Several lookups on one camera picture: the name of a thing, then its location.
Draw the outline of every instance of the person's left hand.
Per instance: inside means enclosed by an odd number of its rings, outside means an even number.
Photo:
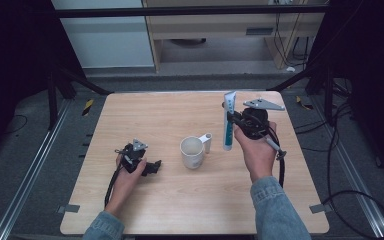
[[[119,154],[117,157],[117,166],[120,163],[121,157],[122,154]],[[106,212],[120,218],[121,208],[135,188],[145,167],[146,158],[143,158],[134,172],[129,173],[124,168],[120,170],[117,180],[114,183],[111,198],[105,207]]]

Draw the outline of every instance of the toothpaste tube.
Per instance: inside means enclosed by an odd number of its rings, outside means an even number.
[[[226,151],[232,149],[233,143],[233,125],[231,122],[227,121],[227,112],[231,114],[235,111],[235,99],[236,92],[228,92],[224,94],[224,133],[223,133],[223,148]]]

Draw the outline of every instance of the white mug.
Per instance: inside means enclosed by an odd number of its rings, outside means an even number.
[[[211,133],[201,137],[186,137],[180,143],[180,152],[185,167],[195,169],[201,166],[204,161],[204,152],[210,153]]]

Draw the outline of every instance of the hand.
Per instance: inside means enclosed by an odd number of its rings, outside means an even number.
[[[117,166],[121,161],[122,154],[119,154],[116,160]],[[110,201],[105,207],[105,211],[120,218],[121,208],[126,200],[129,198],[133,189],[135,188],[143,170],[146,167],[146,158],[138,164],[136,170],[132,173],[127,172],[126,169],[122,168],[118,174],[117,180],[114,183],[113,191],[111,194]]]
[[[276,123],[270,122],[269,124],[276,132]],[[254,183],[260,178],[272,176],[276,150],[264,138],[258,140],[249,139],[244,135],[242,129],[236,125],[233,126],[233,130],[236,140],[242,147],[245,165],[250,173],[251,181]]]

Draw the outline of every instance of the cup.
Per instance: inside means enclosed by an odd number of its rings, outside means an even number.
[[[204,152],[210,153],[211,133],[206,133],[201,137],[186,137],[180,143],[180,152],[185,167],[196,169],[204,161]]]

